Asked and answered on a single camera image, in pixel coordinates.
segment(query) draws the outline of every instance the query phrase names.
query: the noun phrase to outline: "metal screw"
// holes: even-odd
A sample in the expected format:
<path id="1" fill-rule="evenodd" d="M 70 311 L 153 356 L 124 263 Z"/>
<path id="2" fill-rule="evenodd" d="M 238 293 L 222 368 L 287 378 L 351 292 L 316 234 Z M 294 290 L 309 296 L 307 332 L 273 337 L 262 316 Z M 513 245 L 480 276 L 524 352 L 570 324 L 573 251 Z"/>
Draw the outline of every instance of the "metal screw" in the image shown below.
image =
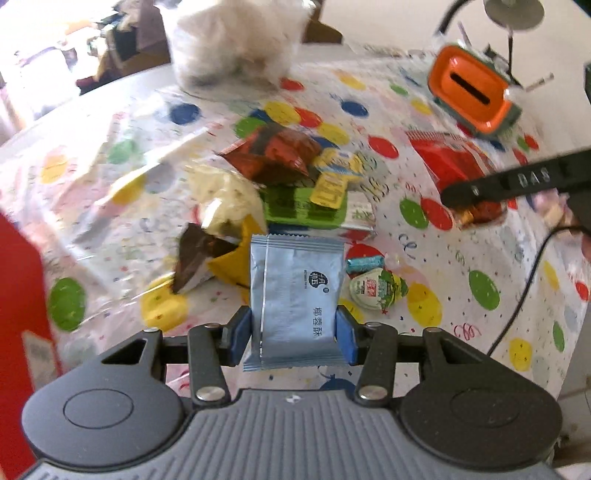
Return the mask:
<path id="1" fill-rule="evenodd" d="M 364 400 L 382 400 L 388 395 L 388 390 L 379 385 L 365 385 L 359 389 L 359 396 Z"/>
<path id="2" fill-rule="evenodd" d="M 203 401 L 218 401 L 226 396 L 226 391 L 222 387 L 201 387 L 197 390 L 197 398 Z"/>

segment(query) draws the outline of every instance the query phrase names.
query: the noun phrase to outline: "red box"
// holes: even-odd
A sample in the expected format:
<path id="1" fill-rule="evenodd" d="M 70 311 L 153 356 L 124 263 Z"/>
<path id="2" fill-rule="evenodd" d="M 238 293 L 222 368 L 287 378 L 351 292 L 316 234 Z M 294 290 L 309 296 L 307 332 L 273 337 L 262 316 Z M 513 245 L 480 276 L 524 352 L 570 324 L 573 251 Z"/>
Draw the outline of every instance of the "red box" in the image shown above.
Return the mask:
<path id="1" fill-rule="evenodd" d="M 35 457 L 21 412 L 33 392 L 60 374 L 37 250 L 0 214 L 0 480 L 14 480 Z"/>

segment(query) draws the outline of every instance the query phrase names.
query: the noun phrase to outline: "white fluffy object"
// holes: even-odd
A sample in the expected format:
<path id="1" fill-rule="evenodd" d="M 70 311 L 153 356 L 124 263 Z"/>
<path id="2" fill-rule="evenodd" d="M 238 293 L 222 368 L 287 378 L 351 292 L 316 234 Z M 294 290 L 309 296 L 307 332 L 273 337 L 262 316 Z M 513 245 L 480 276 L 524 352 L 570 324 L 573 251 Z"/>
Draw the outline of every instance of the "white fluffy object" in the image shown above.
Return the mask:
<path id="1" fill-rule="evenodd" d="M 312 8 L 310 0 L 182 0 L 161 8 L 179 85 L 191 93 L 238 70 L 278 85 Z"/>

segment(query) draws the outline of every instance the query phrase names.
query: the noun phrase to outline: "orange toy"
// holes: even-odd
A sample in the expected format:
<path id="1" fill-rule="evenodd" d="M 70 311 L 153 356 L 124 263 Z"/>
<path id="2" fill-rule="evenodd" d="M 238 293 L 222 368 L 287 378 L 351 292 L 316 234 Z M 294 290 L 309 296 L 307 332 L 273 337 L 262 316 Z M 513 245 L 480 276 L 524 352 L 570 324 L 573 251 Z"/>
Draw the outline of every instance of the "orange toy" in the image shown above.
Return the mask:
<path id="1" fill-rule="evenodd" d="M 436 103 L 476 135 L 495 137 L 521 114 L 521 108 L 505 97 L 509 79 L 488 59 L 458 45 L 439 52 L 428 86 Z"/>

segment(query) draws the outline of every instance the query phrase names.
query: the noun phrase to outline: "blue snack package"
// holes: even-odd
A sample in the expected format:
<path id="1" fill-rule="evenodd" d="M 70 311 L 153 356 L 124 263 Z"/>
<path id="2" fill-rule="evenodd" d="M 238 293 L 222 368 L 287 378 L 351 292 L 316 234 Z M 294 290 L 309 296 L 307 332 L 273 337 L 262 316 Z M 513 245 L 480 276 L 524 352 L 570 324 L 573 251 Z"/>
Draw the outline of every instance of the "blue snack package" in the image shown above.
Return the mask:
<path id="1" fill-rule="evenodd" d="M 344 250 L 329 238 L 252 236 L 253 332 L 244 370 L 344 364 L 335 341 Z"/>
<path id="2" fill-rule="evenodd" d="M 384 267 L 384 257 L 376 255 L 374 257 L 357 257 L 347 259 L 347 273 L 365 273 L 374 268 Z"/>

